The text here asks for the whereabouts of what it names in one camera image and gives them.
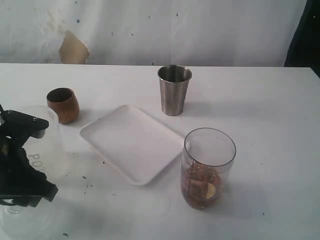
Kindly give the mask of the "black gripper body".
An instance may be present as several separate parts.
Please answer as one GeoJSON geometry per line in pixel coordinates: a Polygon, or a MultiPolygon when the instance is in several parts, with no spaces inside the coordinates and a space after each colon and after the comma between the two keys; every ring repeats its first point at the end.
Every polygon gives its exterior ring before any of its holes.
{"type": "Polygon", "coordinates": [[[30,198],[32,190],[28,178],[29,162],[24,144],[28,136],[0,136],[0,196],[2,198],[30,198]]]}

